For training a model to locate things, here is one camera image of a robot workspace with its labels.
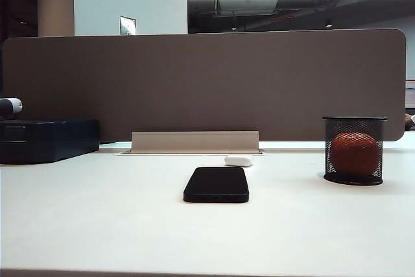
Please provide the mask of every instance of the cylindrical object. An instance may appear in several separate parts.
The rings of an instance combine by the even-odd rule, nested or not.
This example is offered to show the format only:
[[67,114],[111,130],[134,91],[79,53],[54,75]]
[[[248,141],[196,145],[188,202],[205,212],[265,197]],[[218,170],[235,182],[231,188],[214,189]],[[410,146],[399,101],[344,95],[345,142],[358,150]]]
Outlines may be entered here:
[[385,117],[323,117],[326,121],[326,180],[378,185],[382,180]]
[[0,114],[16,114],[20,113],[23,105],[17,98],[11,97],[0,99]]

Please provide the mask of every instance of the smartphone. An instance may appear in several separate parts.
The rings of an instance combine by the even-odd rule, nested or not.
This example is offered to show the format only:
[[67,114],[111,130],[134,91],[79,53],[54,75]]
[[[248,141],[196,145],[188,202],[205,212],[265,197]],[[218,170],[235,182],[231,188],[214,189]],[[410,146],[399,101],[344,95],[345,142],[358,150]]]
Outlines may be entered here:
[[196,168],[184,189],[186,202],[243,203],[249,200],[248,183],[240,167]]

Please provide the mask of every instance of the desk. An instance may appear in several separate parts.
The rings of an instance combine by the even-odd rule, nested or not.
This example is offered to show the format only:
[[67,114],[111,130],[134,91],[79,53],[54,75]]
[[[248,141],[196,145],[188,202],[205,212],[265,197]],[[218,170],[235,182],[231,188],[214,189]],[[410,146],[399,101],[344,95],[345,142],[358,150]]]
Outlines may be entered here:
[[370,187],[324,180],[322,142],[261,147],[246,204],[182,201],[193,170],[223,155],[116,143],[2,165],[3,276],[415,276],[415,132],[385,143],[384,184]]

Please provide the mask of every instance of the ceiling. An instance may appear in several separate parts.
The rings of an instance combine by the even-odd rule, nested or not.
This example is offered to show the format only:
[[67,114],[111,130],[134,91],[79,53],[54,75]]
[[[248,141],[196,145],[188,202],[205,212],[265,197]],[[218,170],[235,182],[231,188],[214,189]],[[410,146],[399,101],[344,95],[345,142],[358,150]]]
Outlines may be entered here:
[[407,8],[413,4],[414,0],[188,0],[189,32],[319,29],[334,17],[333,27],[344,28],[352,27],[351,21],[358,25],[362,19],[369,23],[415,14]]

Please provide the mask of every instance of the brown privacy panel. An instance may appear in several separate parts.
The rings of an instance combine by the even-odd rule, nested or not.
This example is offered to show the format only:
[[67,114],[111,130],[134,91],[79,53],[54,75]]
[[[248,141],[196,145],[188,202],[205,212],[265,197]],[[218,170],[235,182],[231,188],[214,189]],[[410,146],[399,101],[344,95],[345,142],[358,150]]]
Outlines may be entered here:
[[399,30],[16,38],[3,55],[21,118],[96,118],[103,141],[151,130],[322,141],[332,115],[385,116],[385,140],[404,131]]

